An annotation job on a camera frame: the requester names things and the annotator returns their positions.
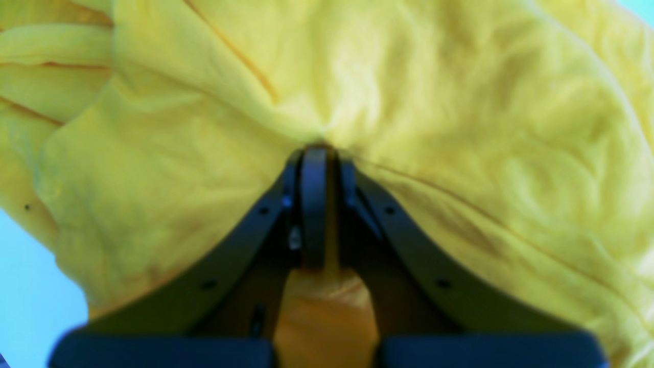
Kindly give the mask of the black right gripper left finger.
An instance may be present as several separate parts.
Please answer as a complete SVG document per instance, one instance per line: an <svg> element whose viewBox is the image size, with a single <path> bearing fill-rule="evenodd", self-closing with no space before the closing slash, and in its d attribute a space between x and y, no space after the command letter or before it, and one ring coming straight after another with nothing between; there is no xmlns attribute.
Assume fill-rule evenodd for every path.
<svg viewBox="0 0 654 368"><path fill-rule="evenodd" d="M67 333L50 367L277 367L287 277L325 265L330 151L295 151L211 252L135 302Z"/></svg>

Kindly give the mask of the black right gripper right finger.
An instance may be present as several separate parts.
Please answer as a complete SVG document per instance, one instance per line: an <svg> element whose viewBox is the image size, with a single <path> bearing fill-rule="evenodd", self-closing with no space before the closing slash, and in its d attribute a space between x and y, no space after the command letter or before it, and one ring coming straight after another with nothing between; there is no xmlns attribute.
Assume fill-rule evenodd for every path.
<svg viewBox="0 0 654 368"><path fill-rule="evenodd" d="M339 261L363 280L378 367L607 367L595 337L481 280L337 157Z"/></svg>

